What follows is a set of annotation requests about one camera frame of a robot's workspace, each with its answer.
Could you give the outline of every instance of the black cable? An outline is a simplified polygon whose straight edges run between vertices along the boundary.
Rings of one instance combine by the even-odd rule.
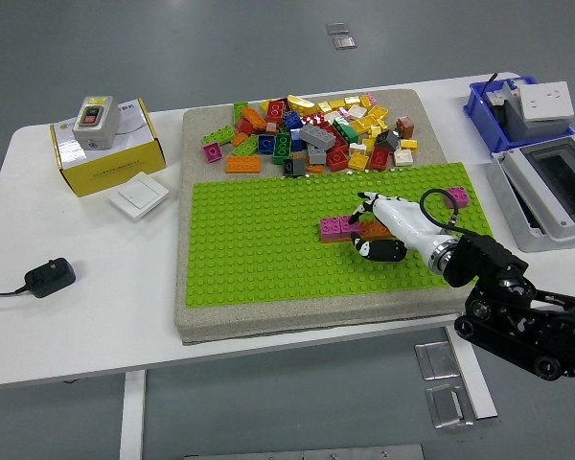
[[[490,85],[490,83],[492,83],[494,80],[496,80],[496,77],[498,77],[498,72],[496,72],[495,74],[493,74],[490,77],[488,82],[484,85],[483,89],[481,90],[481,94],[479,96],[481,96],[482,98],[484,98],[486,96],[486,89],[488,89],[488,86]]]
[[[28,286],[20,287],[18,290],[14,290],[13,292],[0,292],[0,297],[7,297],[10,295],[19,295],[22,292],[28,290]]]
[[[441,228],[444,228],[446,230],[462,233],[464,235],[470,235],[472,237],[478,237],[479,236],[478,233],[473,232],[472,230],[469,230],[467,228],[456,227],[455,225],[449,225],[448,223],[442,223],[442,222],[438,221],[436,218],[434,218],[433,216],[431,216],[430,213],[426,210],[425,201],[426,201],[426,198],[428,198],[432,194],[441,194],[441,195],[444,195],[447,198],[449,198],[449,200],[451,201],[451,205],[453,206],[453,215],[454,216],[458,217],[458,213],[460,212],[459,211],[460,208],[458,208],[458,202],[456,201],[456,198],[454,198],[450,192],[448,192],[447,190],[443,190],[443,189],[430,189],[430,190],[426,191],[422,195],[422,197],[420,198],[420,211],[422,211],[422,214],[424,214],[426,219],[430,220],[437,227],[441,227]]]

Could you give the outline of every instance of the white power outlet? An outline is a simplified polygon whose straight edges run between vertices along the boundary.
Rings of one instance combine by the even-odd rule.
[[[573,118],[573,104],[566,81],[526,84],[521,86],[519,92],[526,122]]]

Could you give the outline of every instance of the switch box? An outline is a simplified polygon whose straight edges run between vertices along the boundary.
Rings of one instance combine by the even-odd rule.
[[[107,150],[113,146],[120,112],[111,96],[85,98],[73,126],[73,134],[84,150]]]

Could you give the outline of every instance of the blue lego brick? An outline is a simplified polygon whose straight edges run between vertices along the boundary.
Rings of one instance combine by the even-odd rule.
[[[300,138],[300,128],[291,129],[289,131],[291,136],[291,151],[302,151],[305,147],[305,142]]]
[[[260,134],[258,136],[258,152],[272,153],[275,150],[275,136],[272,134]]]
[[[300,119],[300,115],[296,110],[284,113],[284,125],[287,129],[298,129],[303,127],[303,121]]]

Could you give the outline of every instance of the yellow lego brick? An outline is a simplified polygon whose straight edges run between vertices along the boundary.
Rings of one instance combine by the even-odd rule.
[[[322,112],[324,115],[333,111],[333,108],[330,107],[330,104],[326,101],[322,101],[321,103],[317,103],[319,107],[319,111]]]
[[[268,105],[270,104],[271,101],[272,99],[267,99],[266,101],[262,101],[260,103],[260,109],[262,110],[263,113],[266,113],[268,111]]]
[[[349,159],[349,164],[347,166],[352,170],[364,171],[366,170],[367,164],[368,164],[368,156],[363,155],[362,153],[354,153],[352,157]]]
[[[415,139],[401,139],[401,149],[418,151],[418,141]]]
[[[368,111],[369,115],[372,115],[378,120],[383,120],[390,111],[387,108],[383,108],[380,105],[375,105]]]
[[[362,139],[362,144],[366,146],[366,153],[371,153],[375,146],[375,138],[371,136],[368,139]]]
[[[333,110],[338,110],[340,107],[344,107],[345,106],[345,100],[344,99],[337,99],[336,101],[330,101],[330,107]]]
[[[287,96],[287,101],[292,110],[296,110],[301,117],[312,115],[317,112],[317,104],[299,98],[298,96]]]
[[[373,115],[366,115],[358,120],[368,131],[372,125],[378,125],[379,122]]]
[[[345,107],[349,108],[352,105],[360,105],[360,97],[359,96],[348,96],[345,98]]]
[[[366,127],[364,127],[360,120],[353,120],[350,122],[350,126],[354,129],[358,136],[366,132]]]
[[[369,136],[371,136],[373,139],[377,139],[377,136],[379,136],[382,132],[383,132],[383,130],[381,129],[381,126],[379,126],[379,125],[372,125],[372,126],[368,129],[368,134],[369,134]]]
[[[366,110],[370,110],[371,107],[373,106],[371,104],[371,100],[369,99],[368,96],[366,96],[365,94],[363,94],[362,96],[360,96],[360,104],[366,109]]]

